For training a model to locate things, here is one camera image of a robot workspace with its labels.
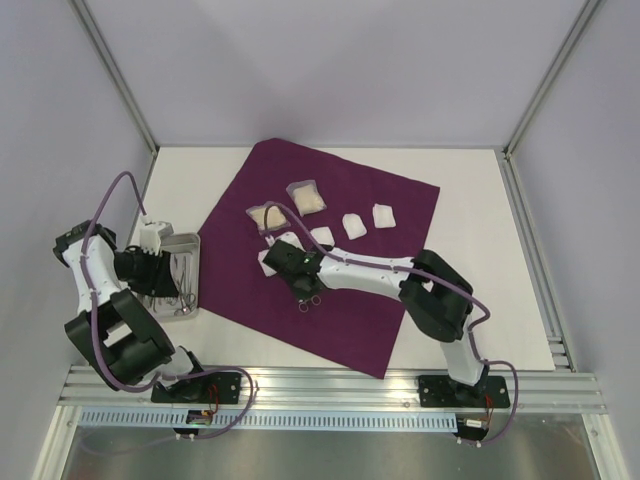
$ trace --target metal grate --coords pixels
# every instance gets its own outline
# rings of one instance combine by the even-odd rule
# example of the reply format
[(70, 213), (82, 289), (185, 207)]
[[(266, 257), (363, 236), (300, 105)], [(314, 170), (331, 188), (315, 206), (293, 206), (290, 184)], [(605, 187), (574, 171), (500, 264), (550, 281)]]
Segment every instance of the metal grate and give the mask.
[[(187, 409), (84, 407), (83, 427), (170, 427), (188, 428)], [(220, 428), (236, 418), (237, 411), (221, 411), (209, 427)], [(324, 430), (360, 432), (455, 432), (453, 413), (377, 413), (253, 411), (235, 428), (255, 430)]]

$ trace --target purple cloth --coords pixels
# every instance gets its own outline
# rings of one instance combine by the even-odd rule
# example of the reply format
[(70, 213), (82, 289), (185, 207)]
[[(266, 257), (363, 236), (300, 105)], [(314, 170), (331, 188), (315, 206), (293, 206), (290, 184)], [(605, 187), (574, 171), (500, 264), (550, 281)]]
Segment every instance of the purple cloth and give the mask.
[[(433, 218), (439, 187), (343, 160), (284, 140), (253, 147), (249, 157), (200, 229), (200, 306), (229, 320), (320, 355), (354, 370), (383, 378), (400, 329), (398, 301), (353, 290), (327, 290), (322, 304), (307, 313), (278, 277), (266, 278), (258, 252), (267, 248), (249, 207), (272, 200), (297, 211), (286, 192), (292, 182), (313, 179), (327, 209), (303, 217), (309, 229), (328, 226), (336, 246), (379, 257), (406, 257), (420, 251)], [(397, 226), (376, 229), (374, 203), (391, 205)], [(349, 240), (345, 213), (357, 213), (368, 233)], [(296, 227), (305, 247), (311, 243)]]

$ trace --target white wall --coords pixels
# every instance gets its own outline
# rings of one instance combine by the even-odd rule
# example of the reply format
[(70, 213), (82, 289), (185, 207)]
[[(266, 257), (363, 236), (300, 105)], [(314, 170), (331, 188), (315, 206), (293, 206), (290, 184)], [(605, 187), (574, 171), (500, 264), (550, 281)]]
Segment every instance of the white wall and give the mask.
[(578, 366), (594, 371), (640, 478), (640, 3), (605, 2), (516, 165)]
[[(0, 470), (17, 480), (77, 358), (63, 329), (76, 293), (54, 239), (93, 215), (120, 170), (143, 181), (150, 159), (64, 0), (4, 2), (0, 43)], [(128, 188), (104, 218), (124, 237)]]
[(584, 0), (89, 0), (158, 142), (504, 145)]

